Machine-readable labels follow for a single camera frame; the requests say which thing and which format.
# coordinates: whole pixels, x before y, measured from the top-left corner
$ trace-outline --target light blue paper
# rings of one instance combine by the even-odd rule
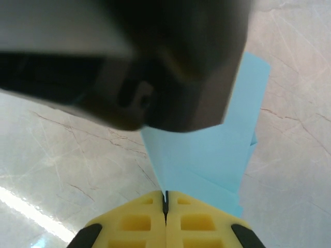
[[[141,133],[163,191],[176,190],[240,216],[238,190],[255,149],[257,123],[270,66],[245,53],[222,125],[172,133]]]

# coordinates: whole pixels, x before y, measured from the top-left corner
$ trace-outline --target marble floor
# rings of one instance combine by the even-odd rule
[[[240,190],[268,248],[331,244],[331,1],[258,1],[246,50],[272,66]],[[0,95],[0,247],[65,247],[159,189],[138,132]]]

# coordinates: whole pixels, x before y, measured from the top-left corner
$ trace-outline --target black rubber edge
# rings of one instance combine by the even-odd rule
[[[169,193],[165,192],[165,196],[162,195],[162,209],[164,214],[165,225],[167,225],[167,216],[169,212]]]
[[[101,224],[93,224],[83,228],[76,234],[67,248],[92,248],[101,230]]]
[[[251,229],[239,224],[233,224],[231,228],[243,248],[266,248]]]

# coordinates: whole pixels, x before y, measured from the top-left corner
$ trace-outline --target white marble surface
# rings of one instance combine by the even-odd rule
[[[268,248],[331,246],[331,1],[258,1],[247,42],[272,66],[240,190]],[[65,247],[158,189],[138,133],[0,95],[0,247]]]

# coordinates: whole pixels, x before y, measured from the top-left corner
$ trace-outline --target yellow foam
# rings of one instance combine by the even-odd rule
[[[93,248],[165,248],[166,226],[162,192],[154,191],[113,209],[86,226],[99,223],[102,230]]]
[[[93,220],[102,230],[93,248],[242,248],[232,224],[249,225],[180,192],[169,192],[167,225],[162,192],[154,191]]]
[[[242,248],[232,224],[249,225],[230,214],[180,192],[169,192],[167,247]]]

